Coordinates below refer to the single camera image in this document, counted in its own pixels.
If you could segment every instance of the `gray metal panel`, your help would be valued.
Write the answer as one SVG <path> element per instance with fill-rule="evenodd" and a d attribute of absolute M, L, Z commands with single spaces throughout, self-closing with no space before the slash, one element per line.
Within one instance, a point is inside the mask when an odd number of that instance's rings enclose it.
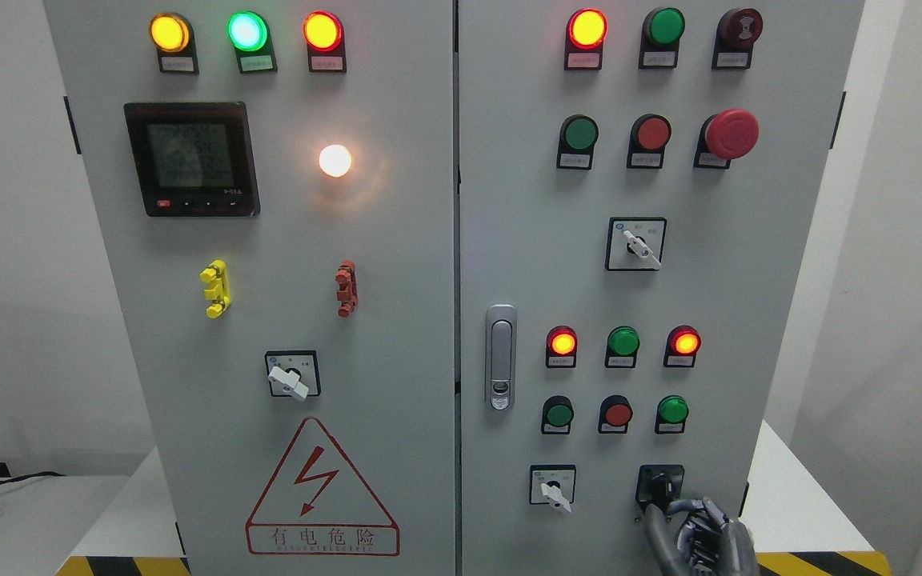
<path fill-rule="evenodd" d="M 452 572 L 451 3 L 45 4 L 195 575 Z M 278 73 L 238 73 L 226 19 L 245 7 L 267 19 Z M 347 75 L 307 72 L 301 22 L 317 8 L 344 22 Z M 190 19 L 200 76 L 158 72 L 147 27 L 162 10 Z M 122 106 L 154 101 L 247 104 L 257 218 L 144 215 Z M 317 165 L 333 142 L 355 154 L 341 180 Z M 234 303 L 210 321 L 198 272 L 213 258 L 226 259 Z M 358 265 L 361 298 L 347 320 L 333 281 L 344 258 Z M 266 350 L 317 350 L 322 396 L 271 398 Z M 305 416 L 394 515 L 399 557 L 248 554 L 245 521 Z M 351 514 L 338 503 L 319 499 L 304 521 Z"/>
<path fill-rule="evenodd" d="M 462 0 L 459 26 L 463 568 L 466 574 L 655 573 L 633 507 L 638 466 L 682 463 L 688 495 L 736 510 L 809 218 L 831 141 L 859 0 L 757 1 L 764 36 L 750 70 L 710 70 L 727 1 L 677 4 L 687 32 L 675 70 L 637 70 L 654 4 L 601 0 L 599 72 L 564 72 L 568 16 L 583 4 Z M 760 141 L 729 171 L 694 169 L 703 121 L 742 106 Z M 625 168 L 641 114 L 673 125 L 663 169 Z M 590 171 L 554 168 L 570 114 L 599 123 Z M 668 218 L 659 272 L 605 272 L 611 216 Z M 515 405 L 483 401 L 484 315 L 512 303 Z M 544 368 L 547 332 L 579 335 L 578 367 Z M 615 326 L 638 330 L 633 370 L 603 368 Z M 679 324 L 699 329 L 696 368 L 665 369 Z M 542 435 L 546 398 L 566 394 L 570 435 Z M 625 394 L 628 434 L 597 434 L 599 405 Z M 682 394 L 687 433 L 654 434 L 656 403 Z M 574 514 L 529 506 L 531 464 L 574 463 Z"/>

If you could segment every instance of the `yellow terminal block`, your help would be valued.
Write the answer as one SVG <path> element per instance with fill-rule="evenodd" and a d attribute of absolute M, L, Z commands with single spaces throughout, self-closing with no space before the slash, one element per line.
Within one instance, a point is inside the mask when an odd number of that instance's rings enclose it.
<path fill-rule="evenodd" d="M 212 302 L 212 305 L 205 309 L 205 316 L 215 320 L 222 316 L 233 302 L 230 298 L 230 284 L 226 281 L 226 262 L 212 260 L 212 263 L 198 274 L 198 278 L 206 284 L 205 299 Z"/>

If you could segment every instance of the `green indicator light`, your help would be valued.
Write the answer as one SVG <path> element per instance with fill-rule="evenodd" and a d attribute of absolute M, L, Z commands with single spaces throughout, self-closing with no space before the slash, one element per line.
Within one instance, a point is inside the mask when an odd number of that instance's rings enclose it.
<path fill-rule="evenodd" d="M 237 12 L 231 15 L 230 22 L 226 25 L 226 33 L 230 35 L 230 42 L 245 52 L 259 50 L 268 40 L 266 21 L 254 12 Z"/>
<path fill-rule="evenodd" d="M 564 127 L 564 141 L 575 150 L 586 150 L 596 143 L 599 129 L 596 123 L 585 116 L 575 117 Z"/>
<path fill-rule="evenodd" d="M 559 428 L 567 426 L 574 418 L 575 412 L 571 411 L 571 408 L 568 408 L 564 404 L 553 406 L 546 411 L 546 422 L 550 424 L 550 426 Z"/>
<path fill-rule="evenodd" d="M 647 36 L 658 46 L 670 46 L 685 32 L 685 16 L 674 8 L 661 8 L 648 19 Z"/>
<path fill-rule="evenodd" d="M 688 419 L 688 404 L 685 402 L 685 398 L 669 396 L 659 401 L 656 413 L 658 413 L 659 419 L 666 423 L 680 424 Z"/>
<path fill-rule="evenodd" d="M 607 345 L 618 356 L 632 356 L 639 350 L 639 335 L 631 327 L 621 326 L 607 337 Z"/>

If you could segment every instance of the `white indicator light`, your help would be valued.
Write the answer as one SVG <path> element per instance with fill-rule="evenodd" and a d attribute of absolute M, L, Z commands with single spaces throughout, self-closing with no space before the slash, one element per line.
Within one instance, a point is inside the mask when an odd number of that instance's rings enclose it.
<path fill-rule="evenodd" d="M 319 152 L 319 168 L 326 175 L 340 178 L 351 170 L 351 151 L 343 145 L 329 145 Z"/>

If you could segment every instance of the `yellow black hazard tape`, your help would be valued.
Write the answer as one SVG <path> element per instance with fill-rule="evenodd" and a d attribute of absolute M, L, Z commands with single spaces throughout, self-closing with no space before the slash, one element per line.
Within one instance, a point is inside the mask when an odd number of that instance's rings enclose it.
<path fill-rule="evenodd" d="M 892 576 L 882 553 L 757 554 L 762 576 Z"/>
<path fill-rule="evenodd" d="M 762 576 L 892 576 L 882 553 L 758 554 Z M 186 558 L 72 557 L 55 576 L 190 576 Z"/>

